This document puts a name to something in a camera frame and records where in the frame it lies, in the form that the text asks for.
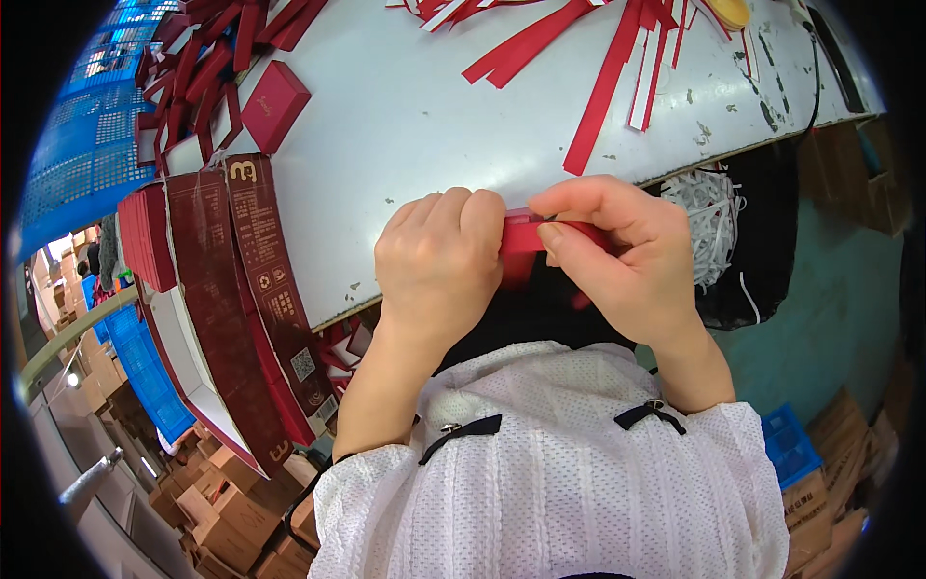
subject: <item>barcode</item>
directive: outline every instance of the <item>barcode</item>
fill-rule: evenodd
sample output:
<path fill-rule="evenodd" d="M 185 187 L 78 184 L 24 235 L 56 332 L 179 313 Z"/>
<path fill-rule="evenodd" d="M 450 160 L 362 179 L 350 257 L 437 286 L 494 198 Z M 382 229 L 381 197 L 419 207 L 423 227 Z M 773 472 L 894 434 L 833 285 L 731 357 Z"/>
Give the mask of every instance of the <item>barcode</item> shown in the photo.
<path fill-rule="evenodd" d="M 293 358 L 290 359 L 290 363 L 293 364 L 295 377 L 300 383 L 304 382 L 309 374 L 315 371 L 315 360 L 312 359 L 312 355 L 308 353 L 307 347 L 302 348 L 298 354 L 293 356 Z"/>

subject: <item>blue perforated basket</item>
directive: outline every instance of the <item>blue perforated basket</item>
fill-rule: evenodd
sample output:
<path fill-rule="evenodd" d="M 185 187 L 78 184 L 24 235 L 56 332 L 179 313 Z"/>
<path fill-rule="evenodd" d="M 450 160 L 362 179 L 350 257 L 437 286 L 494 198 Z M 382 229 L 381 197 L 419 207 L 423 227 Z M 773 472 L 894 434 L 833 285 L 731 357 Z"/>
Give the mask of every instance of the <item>blue perforated basket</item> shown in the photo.
<path fill-rule="evenodd" d="M 109 341 L 122 362 L 142 408 L 168 442 L 173 443 L 196 418 L 177 396 L 155 343 L 144 320 L 138 320 L 130 304 L 109 314 L 104 320 Z"/>
<path fill-rule="evenodd" d="M 135 87 L 135 69 L 166 10 L 177 0 L 122 0 L 97 29 L 58 93 L 22 192 L 19 260 L 116 211 L 154 177 L 137 167 L 134 119 L 154 110 Z"/>
<path fill-rule="evenodd" d="M 823 464 L 790 404 L 762 417 L 762 435 L 782 491 Z"/>

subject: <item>sleeve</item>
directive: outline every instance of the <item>sleeve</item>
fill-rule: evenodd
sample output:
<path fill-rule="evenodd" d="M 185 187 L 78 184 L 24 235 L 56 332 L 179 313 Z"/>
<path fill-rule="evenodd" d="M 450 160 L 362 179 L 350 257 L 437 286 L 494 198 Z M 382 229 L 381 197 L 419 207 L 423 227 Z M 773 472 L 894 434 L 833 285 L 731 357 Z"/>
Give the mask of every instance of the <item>sleeve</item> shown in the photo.
<path fill-rule="evenodd" d="M 732 473 L 752 533 L 756 576 L 781 577 L 790 537 L 778 475 L 765 454 L 762 420 L 748 403 L 736 402 L 691 414 L 688 421 L 713 440 Z"/>
<path fill-rule="evenodd" d="M 313 492 L 318 556 L 309 577 L 362 577 L 373 531 L 408 482 L 417 453 L 389 445 L 351 456 L 321 475 Z"/>

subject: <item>red box lid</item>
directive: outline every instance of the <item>red box lid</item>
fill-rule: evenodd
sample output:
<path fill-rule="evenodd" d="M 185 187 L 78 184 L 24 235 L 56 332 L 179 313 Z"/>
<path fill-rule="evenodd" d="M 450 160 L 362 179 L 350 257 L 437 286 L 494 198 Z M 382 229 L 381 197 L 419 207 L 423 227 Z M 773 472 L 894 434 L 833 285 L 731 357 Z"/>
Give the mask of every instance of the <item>red box lid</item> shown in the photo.
<path fill-rule="evenodd" d="M 276 153 L 312 95 L 280 60 L 271 60 L 241 113 L 260 152 Z"/>

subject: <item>metal pipe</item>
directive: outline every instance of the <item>metal pipe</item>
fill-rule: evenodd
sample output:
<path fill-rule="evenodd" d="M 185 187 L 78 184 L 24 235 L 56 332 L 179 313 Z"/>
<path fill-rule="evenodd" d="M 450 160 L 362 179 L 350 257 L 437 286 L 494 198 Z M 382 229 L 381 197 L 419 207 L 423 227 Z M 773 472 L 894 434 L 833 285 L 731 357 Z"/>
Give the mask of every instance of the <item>metal pipe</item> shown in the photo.
<path fill-rule="evenodd" d="M 41 384 L 34 384 L 36 377 L 38 377 L 42 368 L 47 366 L 48 362 L 64 349 L 68 342 L 92 328 L 97 322 L 117 309 L 133 303 L 137 299 L 137 289 L 132 291 L 130 287 L 122 290 L 96 308 L 80 316 L 76 321 L 65 326 L 64 330 L 42 346 L 42 349 L 35 353 L 35 356 L 26 363 L 22 372 L 19 373 L 19 390 L 17 394 L 19 394 L 23 404 L 28 407 L 42 391 Z"/>
<path fill-rule="evenodd" d="M 90 467 L 87 472 L 79 476 L 58 497 L 58 503 L 68 513 L 74 524 L 81 520 L 83 512 L 87 510 L 90 501 L 96 496 L 96 491 L 100 490 L 103 482 L 113 472 L 120 460 L 122 460 L 122 448 L 116 447 L 115 450 Z"/>

